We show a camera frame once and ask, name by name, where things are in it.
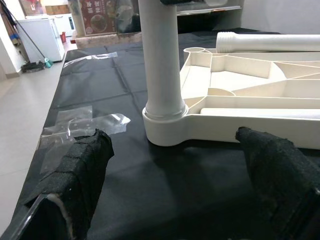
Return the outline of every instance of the white pole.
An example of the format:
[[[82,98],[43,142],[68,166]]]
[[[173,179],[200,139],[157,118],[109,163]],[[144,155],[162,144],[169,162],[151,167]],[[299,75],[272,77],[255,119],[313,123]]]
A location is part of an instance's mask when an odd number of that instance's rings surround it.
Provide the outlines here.
[[[219,32],[218,53],[234,52],[319,52],[320,35],[236,34]]]
[[[160,0],[138,0],[150,119],[182,115],[177,9]]]

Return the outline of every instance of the white plastic stand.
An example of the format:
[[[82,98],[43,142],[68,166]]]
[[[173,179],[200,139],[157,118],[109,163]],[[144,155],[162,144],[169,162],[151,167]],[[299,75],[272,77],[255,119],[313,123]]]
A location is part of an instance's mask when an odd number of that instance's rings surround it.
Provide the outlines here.
[[[320,149],[320,52],[217,53],[188,48],[179,77],[176,8],[139,0],[148,139],[236,142],[239,127]]]

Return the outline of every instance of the white plastic rod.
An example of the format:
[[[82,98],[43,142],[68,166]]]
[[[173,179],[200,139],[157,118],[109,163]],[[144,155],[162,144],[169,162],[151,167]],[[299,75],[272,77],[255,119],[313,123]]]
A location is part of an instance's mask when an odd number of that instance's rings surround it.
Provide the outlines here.
[[[186,110],[181,97],[177,7],[139,0],[150,119],[170,119]]]
[[[219,32],[218,53],[234,52],[319,52],[320,35],[236,34]]]
[[[202,108],[200,114],[234,118],[320,119],[320,109]]]

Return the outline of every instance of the wall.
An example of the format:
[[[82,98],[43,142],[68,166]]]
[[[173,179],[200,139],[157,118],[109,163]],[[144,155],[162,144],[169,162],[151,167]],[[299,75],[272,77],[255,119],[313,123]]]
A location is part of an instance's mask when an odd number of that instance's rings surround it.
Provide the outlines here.
[[[68,0],[41,0],[42,6],[67,5]]]
[[[16,7],[9,8],[9,10],[12,12],[16,11],[16,13],[18,13],[19,8],[21,10],[20,4]],[[24,63],[24,58],[20,55],[19,50],[12,44],[7,29],[5,27],[4,21],[0,17],[0,65],[4,70],[4,73],[6,75],[18,73],[21,70],[21,66]]]
[[[320,34],[319,0],[244,0],[243,10],[230,11],[218,29],[242,27],[282,34]]]
[[[19,0],[4,0],[4,2],[17,20],[25,19],[25,14],[21,8]]]

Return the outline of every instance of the black tablecloth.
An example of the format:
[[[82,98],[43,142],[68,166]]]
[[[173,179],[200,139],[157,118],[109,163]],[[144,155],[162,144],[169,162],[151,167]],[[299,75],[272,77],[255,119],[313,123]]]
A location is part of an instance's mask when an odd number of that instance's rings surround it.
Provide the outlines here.
[[[180,65],[183,49],[215,45],[216,32],[181,34]],[[83,106],[92,106],[93,117],[121,113],[131,119],[126,132],[111,136],[115,156],[107,166],[88,240],[275,239],[239,144],[189,140],[159,147],[148,142],[141,114],[147,102],[141,43],[73,50],[65,61],[113,52],[118,57],[63,68],[44,125],[54,125],[58,111]],[[16,212],[40,178],[45,153],[35,152]]]

